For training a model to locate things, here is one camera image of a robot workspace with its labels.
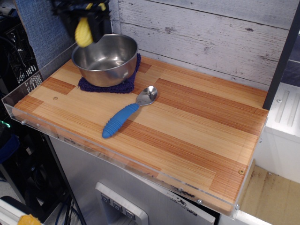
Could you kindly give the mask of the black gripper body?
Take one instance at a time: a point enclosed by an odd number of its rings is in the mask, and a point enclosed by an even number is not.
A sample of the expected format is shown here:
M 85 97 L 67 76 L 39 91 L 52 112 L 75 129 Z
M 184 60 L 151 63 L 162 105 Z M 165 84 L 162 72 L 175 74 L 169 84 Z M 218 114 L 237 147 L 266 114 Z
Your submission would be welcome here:
M 109 15 L 108 0 L 52 0 L 52 10 L 56 14 Z

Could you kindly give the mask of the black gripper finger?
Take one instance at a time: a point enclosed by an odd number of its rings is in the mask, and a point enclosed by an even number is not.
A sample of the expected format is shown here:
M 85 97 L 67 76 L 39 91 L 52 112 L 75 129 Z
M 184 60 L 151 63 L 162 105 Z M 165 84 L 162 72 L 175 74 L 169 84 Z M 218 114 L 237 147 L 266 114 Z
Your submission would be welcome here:
M 73 15 L 71 12 L 62 12 L 60 13 L 60 19 L 63 25 L 66 28 L 68 35 L 74 39 L 75 38 L 75 30 L 79 23 L 79 19 L 76 15 Z
M 95 43 L 98 42 L 103 35 L 110 34 L 109 13 L 109 11 L 97 11 L 88 14 L 88 23 Z

